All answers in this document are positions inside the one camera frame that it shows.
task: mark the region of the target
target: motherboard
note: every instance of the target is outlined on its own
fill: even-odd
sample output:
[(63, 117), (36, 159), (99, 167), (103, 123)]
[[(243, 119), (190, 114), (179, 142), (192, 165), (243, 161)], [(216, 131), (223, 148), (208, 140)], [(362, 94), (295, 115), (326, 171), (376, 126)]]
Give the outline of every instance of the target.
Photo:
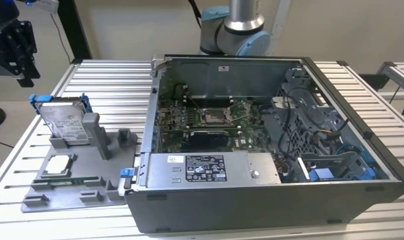
[(159, 111), (162, 152), (274, 152), (259, 109), (251, 99), (171, 101)]

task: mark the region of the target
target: black pole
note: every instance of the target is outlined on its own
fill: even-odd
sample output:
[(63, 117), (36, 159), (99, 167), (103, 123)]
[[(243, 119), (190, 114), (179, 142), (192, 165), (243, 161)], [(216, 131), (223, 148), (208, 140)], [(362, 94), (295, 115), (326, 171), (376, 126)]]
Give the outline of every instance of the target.
[(75, 0), (60, 0), (58, 15), (75, 55), (75, 60), (94, 59)]

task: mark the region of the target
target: blue tab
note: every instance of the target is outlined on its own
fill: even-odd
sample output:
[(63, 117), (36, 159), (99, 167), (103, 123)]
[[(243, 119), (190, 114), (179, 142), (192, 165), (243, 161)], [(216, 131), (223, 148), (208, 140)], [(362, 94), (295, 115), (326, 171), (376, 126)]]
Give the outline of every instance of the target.
[(123, 168), (120, 170), (120, 177), (122, 178), (132, 178), (135, 176), (135, 169), (134, 168)]
[(40, 95), (36, 103), (50, 103), (55, 97), (52, 95)]
[(36, 107), (36, 94), (35, 93), (28, 97), (28, 100), (30, 100), (31, 106), (34, 107), (34, 109), (36, 111), (36, 114), (39, 115), (40, 111), (38, 110), (38, 107)]
[(30, 102), (36, 101), (36, 94), (34, 93), (30, 97), (28, 97)]
[(87, 108), (87, 113), (92, 113), (94, 112), (94, 108), (91, 107), (91, 103), (90, 103), (90, 97), (86, 95), (86, 93), (82, 94), (80, 96), (82, 101), (84, 102)]

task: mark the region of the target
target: power supply label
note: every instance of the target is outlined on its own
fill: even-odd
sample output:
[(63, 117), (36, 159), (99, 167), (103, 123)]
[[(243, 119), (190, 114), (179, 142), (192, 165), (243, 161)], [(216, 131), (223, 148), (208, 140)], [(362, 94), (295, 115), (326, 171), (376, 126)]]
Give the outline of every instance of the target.
[(226, 182), (224, 156), (186, 156), (186, 179), (188, 182)]

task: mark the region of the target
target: metal table frame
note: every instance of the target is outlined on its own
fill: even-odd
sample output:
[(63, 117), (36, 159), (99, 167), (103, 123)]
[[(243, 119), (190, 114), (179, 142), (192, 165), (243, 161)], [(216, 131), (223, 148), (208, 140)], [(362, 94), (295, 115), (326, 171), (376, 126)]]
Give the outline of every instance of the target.
[(404, 89), (404, 62), (383, 63), (378, 74), (384, 74)]
[[(335, 61), (316, 64), (404, 166), (404, 117), (347, 65)], [(86, 60), (71, 65), (52, 94), (71, 97), (86, 92), (106, 129), (131, 128), (142, 142), (151, 94), (151, 69), (148, 61)], [(260, 230), (146, 235), (138, 230), (127, 205), (22, 213), (20, 202), (51, 147), (50, 134), (38, 116), (0, 168), (3, 239), (404, 239), (404, 195), (394, 203), (372, 206), (347, 225)]]

